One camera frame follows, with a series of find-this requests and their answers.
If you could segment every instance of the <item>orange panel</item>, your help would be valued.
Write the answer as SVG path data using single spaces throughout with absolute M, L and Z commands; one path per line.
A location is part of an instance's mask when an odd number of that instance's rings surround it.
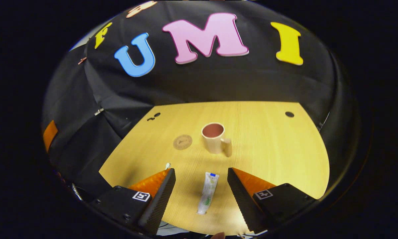
M 155 175 L 152 175 L 144 180 L 141 180 L 140 182 L 130 186 L 129 189 L 143 193 L 149 193 L 154 198 L 159 188 L 161 187 L 162 182 L 167 176 L 169 170 L 170 168 L 163 170 Z
M 252 174 L 248 174 L 244 171 L 238 170 L 236 168 L 232 168 L 236 173 L 237 177 L 242 182 L 243 186 L 246 188 L 246 191 L 249 193 L 249 196 L 253 197 L 253 194 L 256 192 L 260 192 L 265 189 L 270 189 L 275 187 L 274 184 L 269 183 L 263 179 L 260 179 Z
M 44 138 L 44 144 L 45 144 L 45 149 L 49 150 L 51 142 L 53 141 L 54 137 L 56 136 L 57 132 L 59 132 L 57 130 L 56 124 L 54 123 L 54 120 L 52 120 L 47 128 L 44 131 L 44 135 L 42 136 Z

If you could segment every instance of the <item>toothpaste tube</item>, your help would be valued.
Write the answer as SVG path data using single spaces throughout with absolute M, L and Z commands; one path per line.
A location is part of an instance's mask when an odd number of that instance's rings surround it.
M 202 197 L 200 198 L 197 214 L 205 214 L 206 210 L 211 206 L 212 197 L 214 196 L 219 177 L 220 176 L 216 174 L 205 173 L 205 185 L 203 185 Z

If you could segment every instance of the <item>blue letter u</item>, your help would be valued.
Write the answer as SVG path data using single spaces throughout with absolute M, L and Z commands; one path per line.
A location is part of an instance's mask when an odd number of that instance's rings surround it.
M 115 52 L 115 58 L 118 59 L 123 69 L 132 77 L 141 77 L 149 73 L 155 67 L 155 55 L 147 42 L 148 33 L 143 33 L 136 36 L 131 45 L 136 45 L 144 58 L 141 65 L 134 65 L 128 54 L 128 47 L 123 46 Z

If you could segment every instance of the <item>finger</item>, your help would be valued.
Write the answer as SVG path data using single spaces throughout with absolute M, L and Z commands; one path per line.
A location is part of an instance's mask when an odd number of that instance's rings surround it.
M 213 235 L 211 237 L 211 239 L 224 239 L 224 238 L 225 238 L 225 233 L 224 232 L 216 233 L 215 235 Z

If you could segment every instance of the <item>screw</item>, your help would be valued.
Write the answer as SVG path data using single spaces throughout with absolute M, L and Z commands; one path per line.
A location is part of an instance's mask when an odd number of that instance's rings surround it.
M 125 213 L 124 215 L 123 215 L 123 218 L 125 218 L 125 220 L 130 220 L 131 219 L 131 216 L 130 215 L 128 215 L 127 213 Z

